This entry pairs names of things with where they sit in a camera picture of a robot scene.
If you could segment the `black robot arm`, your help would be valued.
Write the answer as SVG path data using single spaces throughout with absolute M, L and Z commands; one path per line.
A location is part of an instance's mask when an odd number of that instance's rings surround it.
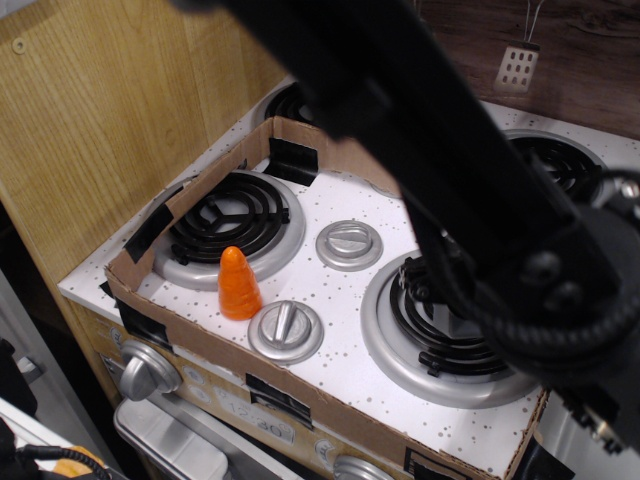
M 447 301 L 609 450 L 639 445 L 639 224 L 506 140 L 405 1 L 229 1 L 317 124 L 396 180 Z

